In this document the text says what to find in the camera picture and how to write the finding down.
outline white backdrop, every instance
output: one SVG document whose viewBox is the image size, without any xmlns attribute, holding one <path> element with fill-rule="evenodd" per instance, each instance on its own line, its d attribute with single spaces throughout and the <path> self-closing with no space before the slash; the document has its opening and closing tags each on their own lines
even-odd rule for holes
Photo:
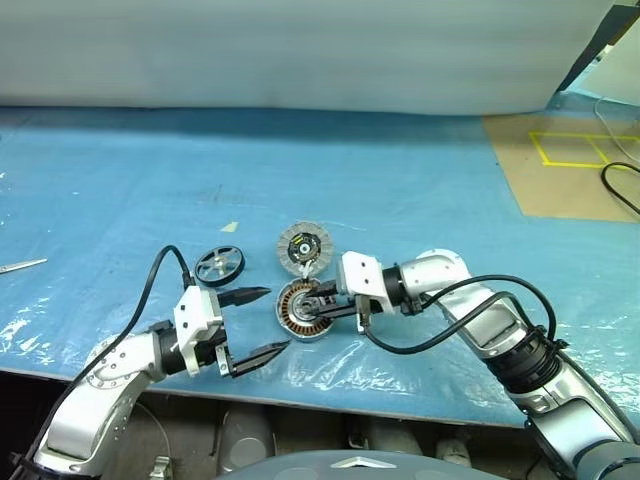
<svg viewBox="0 0 640 480">
<path fill-rule="evenodd" d="M 545 106 L 612 0 L 0 0 L 0 104 Z"/>
</svg>

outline robotic arm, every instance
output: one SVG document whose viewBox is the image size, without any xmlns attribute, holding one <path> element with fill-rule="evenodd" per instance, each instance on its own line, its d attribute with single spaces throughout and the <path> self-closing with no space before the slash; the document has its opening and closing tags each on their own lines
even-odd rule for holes
<svg viewBox="0 0 640 480">
<path fill-rule="evenodd" d="M 309 314 L 328 318 L 355 314 L 358 330 L 374 343 L 408 354 L 428 346 L 419 350 L 381 342 L 369 330 L 371 315 L 394 313 L 396 307 L 404 315 L 415 315 L 438 301 L 452 326 L 464 322 L 458 333 L 527 415 L 525 425 L 559 474 L 580 480 L 640 478 L 633 425 L 561 351 L 566 344 L 553 341 L 555 324 L 545 336 L 542 327 L 529 322 L 515 297 L 496 294 L 478 281 L 482 278 L 472 279 L 460 256 L 448 250 L 431 250 L 387 269 L 374 257 L 347 252 L 340 259 L 337 279 L 307 293 L 306 308 Z M 312 300 L 336 294 L 346 303 L 320 306 Z"/>
<path fill-rule="evenodd" d="M 66 397 L 42 437 L 32 462 L 23 467 L 35 478 L 100 477 L 118 447 L 137 398 L 167 375 L 217 362 L 220 374 L 237 377 L 259 368 L 288 342 L 266 345 L 239 362 L 229 354 L 222 308 L 243 305 L 269 290 L 241 288 L 217 295 L 188 286 L 174 309 L 175 326 L 160 322 L 147 332 L 126 337 Z M 107 339 L 87 363 L 111 345 Z"/>
</svg>

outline copper coil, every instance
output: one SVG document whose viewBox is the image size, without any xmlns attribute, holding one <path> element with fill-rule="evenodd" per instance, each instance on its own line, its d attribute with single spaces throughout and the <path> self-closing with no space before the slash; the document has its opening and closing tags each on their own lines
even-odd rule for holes
<svg viewBox="0 0 640 480">
<path fill-rule="evenodd" d="M 291 287 L 282 295 L 280 299 L 280 305 L 278 309 L 280 319 L 285 324 L 286 328 L 289 329 L 292 333 L 303 337 L 313 337 L 315 335 L 318 335 L 327 330 L 333 323 L 330 319 L 324 317 L 316 318 L 314 321 L 308 322 L 307 325 L 300 325 L 299 323 L 291 320 L 290 316 L 293 315 L 293 308 L 289 308 L 291 299 L 297 293 L 303 291 L 307 292 L 313 287 L 313 283 L 301 280 L 291 285 Z M 331 297 L 325 297 L 323 300 L 325 304 L 333 303 L 333 299 Z"/>
</svg>

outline blue table surface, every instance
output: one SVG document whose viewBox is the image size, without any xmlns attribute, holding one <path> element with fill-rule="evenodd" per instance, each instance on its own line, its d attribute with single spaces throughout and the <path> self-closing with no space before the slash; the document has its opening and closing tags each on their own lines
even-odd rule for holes
<svg viewBox="0 0 640 480">
<path fill-rule="evenodd" d="M 592 100 L 555 97 L 548 114 L 590 115 Z M 607 105 L 631 118 L 637 112 Z M 338 252 L 384 264 L 424 250 L 461 254 L 475 274 L 540 287 L 569 353 L 640 424 L 640 229 L 637 224 L 523 216 L 479 118 L 269 110 L 0 109 L 0 369 L 72 377 L 91 348 L 134 310 L 156 252 L 190 264 L 223 244 L 247 267 L 234 286 L 269 296 L 225 309 L 236 358 L 287 338 L 274 316 L 291 276 L 275 254 L 299 220 L 324 225 Z M 238 222 L 234 233 L 221 228 Z M 320 275 L 328 279 L 334 266 Z M 543 311 L 522 293 L 531 317 Z M 171 317 L 179 270 L 160 270 L 138 331 Z M 376 320 L 410 344 L 443 328 L 437 315 Z M 523 416 L 468 348 L 452 339 L 394 356 L 337 323 L 293 342 L 238 379 L 217 368 L 155 388 L 192 395 L 520 425 Z"/>
</svg>

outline black ring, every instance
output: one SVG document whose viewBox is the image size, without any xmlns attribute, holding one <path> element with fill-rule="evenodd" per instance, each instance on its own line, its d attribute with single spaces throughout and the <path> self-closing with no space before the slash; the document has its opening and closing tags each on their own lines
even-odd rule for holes
<svg viewBox="0 0 640 480">
<path fill-rule="evenodd" d="M 229 252 L 233 252 L 233 253 L 239 253 L 240 254 L 240 263 L 238 263 L 238 265 L 236 265 L 236 267 L 231 270 L 229 273 L 226 273 L 225 275 L 221 276 L 220 278 L 217 278 L 216 280 L 209 280 L 206 278 L 206 276 L 203 274 L 201 275 L 201 271 L 206 267 L 208 269 L 211 269 L 211 265 L 207 264 L 207 261 L 210 260 L 213 257 L 217 257 L 220 254 L 226 254 Z M 196 276 L 196 278 L 198 279 L 198 281 L 200 283 L 202 283 L 203 285 L 207 286 L 207 287 L 221 287 L 223 285 L 226 285 L 227 283 L 232 282 L 233 280 L 235 280 L 236 278 L 238 278 L 238 275 L 240 275 L 242 273 L 242 271 L 244 270 L 244 254 L 242 253 L 242 250 L 240 250 L 238 247 L 234 247 L 231 245 L 228 246 L 224 246 L 224 247 L 216 247 L 213 250 L 209 250 L 207 253 L 205 253 L 202 257 L 200 257 L 200 259 L 196 262 L 196 267 L 194 268 L 194 274 Z"/>
</svg>

